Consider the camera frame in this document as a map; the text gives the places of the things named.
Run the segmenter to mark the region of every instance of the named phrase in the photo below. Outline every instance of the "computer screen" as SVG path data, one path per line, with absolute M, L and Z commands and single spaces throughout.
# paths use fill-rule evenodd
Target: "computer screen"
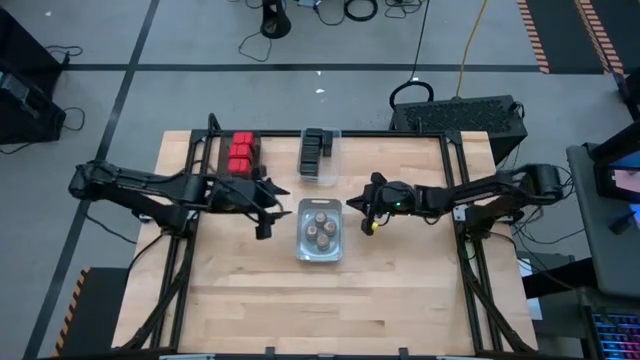
M 623 155 L 609 165 L 614 169 L 640 171 L 640 150 Z

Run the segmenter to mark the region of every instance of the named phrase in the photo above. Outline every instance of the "black block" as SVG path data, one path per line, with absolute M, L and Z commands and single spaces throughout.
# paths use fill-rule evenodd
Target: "black block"
M 304 132 L 305 137 L 317 137 L 322 139 L 324 131 L 318 128 L 309 128 Z
M 316 146 L 320 147 L 321 141 L 319 137 L 305 136 L 302 138 L 302 146 Z
M 333 131 L 325 130 L 322 139 L 322 156 L 331 156 L 331 147 L 333 146 Z
M 320 148 L 314 145 L 303 145 L 302 154 L 315 154 L 316 156 L 320 156 Z
M 318 164 L 301 163 L 300 175 L 304 176 L 318 176 Z
M 320 160 L 320 154 L 318 153 L 302 153 L 300 154 L 300 162 L 301 163 L 311 163 L 317 164 Z

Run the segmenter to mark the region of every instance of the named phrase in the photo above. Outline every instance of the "red block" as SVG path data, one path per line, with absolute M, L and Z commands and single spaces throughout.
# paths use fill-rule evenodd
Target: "red block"
M 229 174 L 233 176 L 245 176 L 251 174 L 249 159 L 229 159 Z
M 251 147 L 247 144 L 231 144 L 229 157 L 251 159 Z
M 252 132 L 236 132 L 233 133 L 233 143 L 234 144 L 246 144 L 253 145 L 253 133 Z

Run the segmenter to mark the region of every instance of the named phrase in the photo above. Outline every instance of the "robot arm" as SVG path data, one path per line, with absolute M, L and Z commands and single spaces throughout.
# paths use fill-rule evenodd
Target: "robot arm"
M 162 176 L 97 160 L 76 167 L 69 192 L 80 200 L 112 201 L 131 209 L 135 216 L 147 215 L 161 228 L 182 236 L 191 231 L 192 211 L 244 214 L 258 224 L 259 240 L 271 237 L 271 225 L 290 213 L 282 209 L 272 213 L 265 210 L 279 205 L 275 195 L 289 194 L 270 179 L 254 181 L 185 171 Z M 147 195 L 166 198 L 171 204 L 161 204 Z
M 474 204 L 495 196 L 498 197 L 486 205 Z M 525 165 L 453 188 L 388 182 L 382 174 L 373 173 L 363 194 L 347 200 L 347 205 L 366 216 L 361 229 L 367 235 L 373 235 L 378 226 L 375 218 L 383 214 L 426 219 L 439 218 L 455 209 L 464 215 L 469 231 L 486 237 L 496 220 L 512 216 L 517 221 L 523 207 L 551 205 L 562 197 L 560 175 L 554 166 Z

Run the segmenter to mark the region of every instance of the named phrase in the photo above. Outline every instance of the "black metal frame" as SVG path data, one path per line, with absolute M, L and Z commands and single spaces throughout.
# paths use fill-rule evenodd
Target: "black metal frame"
M 215 118 L 211 118 L 209 120 L 210 130 L 193 130 L 191 132 L 191 137 L 189 141 L 189 149 L 186 160 L 186 168 L 189 169 L 195 162 L 195 154 L 197 147 L 201 142 L 204 142 L 204 153 L 203 153 L 203 161 L 200 168 L 200 173 L 206 173 L 207 166 L 209 162 L 209 156 L 211 153 L 213 139 L 217 136 L 221 136 L 223 131 L 220 129 L 219 124 L 215 121 Z M 299 130 L 261 130 L 259 131 L 262 137 L 299 137 Z M 433 138 L 438 139 L 440 142 L 440 150 L 442 153 L 442 162 L 444 166 L 445 179 L 448 187 L 452 187 L 455 185 L 453 168 L 451 164 L 451 158 L 449 154 L 448 144 L 452 143 L 456 150 L 456 157 L 458 161 L 458 166 L 460 169 L 460 175 L 463 183 L 469 182 L 469 173 L 466 164 L 466 158 L 464 154 L 462 139 L 460 136 L 460 132 L 458 131 L 447 131 L 447 132 L 434 132 L 434 133 L 423 133 L 416 134 L 414 132 L 399 132 L 399 131 L 351 131 L 346 130 L 342 132 L 343 137 L 356 137 L 356 138 L 371 138 L 371 137 L 393 137 L 393 138 Z M 469 255 L 466 251 L 465 243 L 465 234 L 462 231 L 462 227 L 459 226 L 454 219 L 454 232 L 457 241 L 458 248 L 458 259 L 461 266 L 461 271 L 464 271 L 465 262 L 468 261 Z M 193 249 L 195 247 L 195 241 L 197 237 L 197 223 L 196 228 L 192 232 L 192 234 L 184 239 L 187 243 L 187 247 Z M 162 280 L 162 288 L 160 291 L 160 297 L 162 298 L 166 295 L 169 284 L 172 281 L 174 268 L 176 265 L 176 259 L 179 252 L 179 242 L 180 239 L 172 238 L 171 244 L 169 246 L 169 251 L 167 254 L 167 262 L 164 269 L 164 275 Z M 482 289 L 488 295 L 488 298 L 493 302 L 493 295 L 491 292 L 491 284 L 489 279 L 489 273 L 487 269 L 486 257 L 483 250 L 482 241 L 474 241 L 472 243 L 476 258 L 477 258 L 477 269 L 480 275 L 480 282 L 482 285 Z M 184 282 L 180 291 L 177 295 L 175 314 L 173 319 L 173 325 L 171 327 L 171 337 L 169 341 L 169 345 L 167 349 L 168 353 L 174 353 L 177 351 L 179 342 L 180 342 L 180 333 L 182 329 L 182 321 L 184 317 L 184 310 L 186 305 L 186 296 L 189 287 L 189 274 L 192 266 L 193 256 L 185 256 L 183 261 L 187 262 L 187 267 L 189 272 L 187 273 L 187 281 Z M 491 343 L 493 346 L 493 350 L 485 350 L 482 344 L 482 331 L 480 328 L 479 318 L 478 318 L 478 310 L 475 301 L 475 295 L 471 286 L 469 286 L 466 282 L 464 284 L 464 295 L 465 302 L 467 307 L 467 313 L 469 318 L 469 327 L 471 331 L 471 337 L 473 342 L 473 348 L 475 356 L 484 357 L 484 358 L 492 358 L 492 359 L 562 359 L 561 357 L 550 357 L 544 356 L 537 353 L 515 353 L 515 352 L 504 352 L 502 348 L 501 334 L 498 330 L 494 321 L 488 317 L 488 325 L 491 336 Z M 164 325 L 164 316 L 159 320 L 158 324 L 152 333 L 152 339 L 150 343 L 150 350 L 160 349 L 160 338 L 162 335 L 162 328 Z M 275 349 L 268 347 L 266 348 L 265 354 L 215 354 L 216 359 L 275 359 Z M 314 355 L 277 355 L 278 359 L 313 359 L 313 358 L 321 358 L 321 356 Z M 332 359 L 344 359 L 344 360 L 362 360 L 362 359 L 376 359 L 376 360 L 386 360 L 386 359 L 401 359 L 401 360 L 418 360 L 418 359 L 435 359 L 434 356 L 410 356 L 408 349 L 400 348 L 399 355 L 396 356 L 361 356 L 361 355 L 332 355 Z

